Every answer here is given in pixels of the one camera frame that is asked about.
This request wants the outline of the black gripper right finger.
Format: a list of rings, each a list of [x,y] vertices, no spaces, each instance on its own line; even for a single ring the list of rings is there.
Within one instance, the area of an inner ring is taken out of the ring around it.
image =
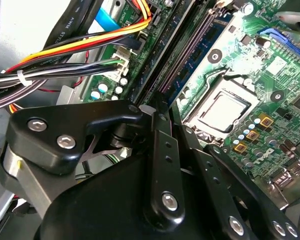
[[[208,229],[216,240],[300,240],[300,231],[270,198],[218,146],[202,147],[181,122],[177,105],[169,111],[181,144],[181,165],[191,167],[203,185]]]

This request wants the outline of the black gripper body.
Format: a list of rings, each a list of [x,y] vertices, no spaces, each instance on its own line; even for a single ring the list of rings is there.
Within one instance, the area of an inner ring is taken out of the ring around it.
[[[223,240],[213,225],[207,194],[197,177],[182,172],[185,218],[172,232],[145,219],[146,161],[131,157],[77,184],[49,206],[39,240]]]

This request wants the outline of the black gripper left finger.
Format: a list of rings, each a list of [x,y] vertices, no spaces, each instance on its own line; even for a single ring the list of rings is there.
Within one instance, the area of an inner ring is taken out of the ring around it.
[[[119,147],[143,151],[146,218],[179,225],[185,217],[178,142],[167,104],[137,107],[127,100],[26,108],[9,120],[2,168],[44,217],[53,201],[76,185],[75,170],[95,146],[100,154]]]

